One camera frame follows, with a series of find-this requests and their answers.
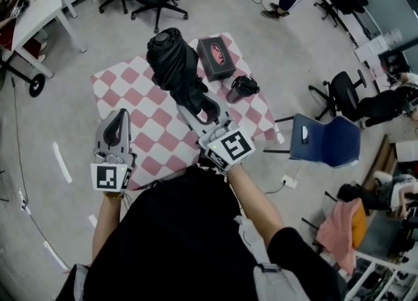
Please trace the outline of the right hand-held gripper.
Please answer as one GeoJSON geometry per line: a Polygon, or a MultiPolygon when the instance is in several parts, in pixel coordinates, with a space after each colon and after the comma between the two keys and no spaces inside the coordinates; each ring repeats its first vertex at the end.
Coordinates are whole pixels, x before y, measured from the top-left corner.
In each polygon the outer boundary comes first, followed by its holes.
{"type": "Polygon", "coordinates": [[[201,110],[206,114],[205,121],[180,104],[176,107],[189,128],[197,135],[202,135],[197,142],[204,156],[222,174],[255,152],[252,139],[244,127],[230,118],[229,107],[224,100],[203,97],[201,110]]]}

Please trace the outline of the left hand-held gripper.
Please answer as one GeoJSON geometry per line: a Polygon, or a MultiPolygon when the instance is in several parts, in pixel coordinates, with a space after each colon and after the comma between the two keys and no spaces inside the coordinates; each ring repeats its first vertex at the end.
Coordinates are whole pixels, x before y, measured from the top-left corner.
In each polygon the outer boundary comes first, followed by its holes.
{"type": "Polygon", "coordinates": [[[127,190],[137,155],[131,148],[128,152],[98,148],[102,145],[127,147],[130,141],[131,119],[127,109],[112,112],[98,126],[95,134],[96,148],[93,150],[94,162],[90,164],[94,190],[116,194],[127,190]]]}

